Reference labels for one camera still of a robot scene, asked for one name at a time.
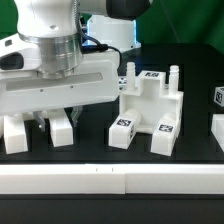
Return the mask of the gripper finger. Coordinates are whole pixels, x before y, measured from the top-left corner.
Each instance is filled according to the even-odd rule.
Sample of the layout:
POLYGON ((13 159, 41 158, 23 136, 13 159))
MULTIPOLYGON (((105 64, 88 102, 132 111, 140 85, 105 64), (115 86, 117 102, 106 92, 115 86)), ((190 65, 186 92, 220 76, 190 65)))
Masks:
POLYGON ((37 121, 39 128, 42 131, 46 130, 46 122, 45 122, 45 118, 43 117, 43 114, 41 111, 35 111, 33 113, 34 119, 37 121))
POLYGON ((77 126, 78 119, 79 119, 82 111, 83 111, 83 107, 82 106, 74 106, 72 108, 72 112, 70 114, 70 117, 71 117, 71 120, 72 120, 72 123, 73 123, 74 127, 77 126))

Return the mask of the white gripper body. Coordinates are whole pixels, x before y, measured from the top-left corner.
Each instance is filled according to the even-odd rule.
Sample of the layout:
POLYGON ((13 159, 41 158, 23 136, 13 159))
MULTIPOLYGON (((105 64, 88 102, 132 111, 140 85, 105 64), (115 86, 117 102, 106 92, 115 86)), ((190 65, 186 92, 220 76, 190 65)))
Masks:
POLYGON ((119 54, 85 54, 74 73, 42 79, 35 71, 0 72, 0 116, 114 101, 119 54))

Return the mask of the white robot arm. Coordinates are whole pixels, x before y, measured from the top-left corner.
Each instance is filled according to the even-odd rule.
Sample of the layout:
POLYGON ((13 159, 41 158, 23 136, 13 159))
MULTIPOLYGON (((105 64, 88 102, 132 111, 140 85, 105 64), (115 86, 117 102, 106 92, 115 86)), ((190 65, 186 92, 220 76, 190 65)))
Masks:
POLYGON ((0 40, 0 116, 114 101, 118 52, 81 45, 82 13, 134 20, 153 0, 14 0, 17 33, 0 40))

